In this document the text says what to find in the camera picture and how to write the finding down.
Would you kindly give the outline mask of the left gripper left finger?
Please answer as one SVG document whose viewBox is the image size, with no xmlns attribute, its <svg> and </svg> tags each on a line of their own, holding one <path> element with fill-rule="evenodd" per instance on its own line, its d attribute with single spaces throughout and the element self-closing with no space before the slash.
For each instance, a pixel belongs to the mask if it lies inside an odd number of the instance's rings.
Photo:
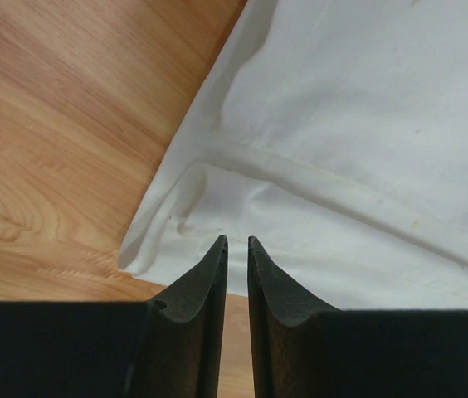
<svg viewBox="0 0 468 398">
<path fill-rule="evenodd" d="M 0 301 L 0 397 L 216 396 L 227 256 L 145 301 Z"/>
</svg>

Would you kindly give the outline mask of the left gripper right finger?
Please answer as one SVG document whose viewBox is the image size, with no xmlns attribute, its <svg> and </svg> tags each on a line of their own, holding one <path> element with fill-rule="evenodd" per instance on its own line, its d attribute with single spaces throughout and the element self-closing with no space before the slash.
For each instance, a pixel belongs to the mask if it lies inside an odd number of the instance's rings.
<svg viewBox="0 0 468 398">
<path fill-rule="evenodd" d="M 341 310 L 248 240 L 258 397 L 468 397 L 468 310 Z"/>
</svg>

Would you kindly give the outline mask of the white t shirt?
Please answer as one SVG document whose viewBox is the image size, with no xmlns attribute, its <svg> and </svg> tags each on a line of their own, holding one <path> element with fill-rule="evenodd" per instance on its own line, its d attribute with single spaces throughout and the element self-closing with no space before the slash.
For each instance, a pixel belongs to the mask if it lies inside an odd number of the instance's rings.
<svg viewBox="0 0 468 398">
<path fill-rule="evenodd" d="M 130 223 L 170 284 L 220 235 L 338 308 L 468 309 L 468 1 L 250 1 Z"/>
</svg>

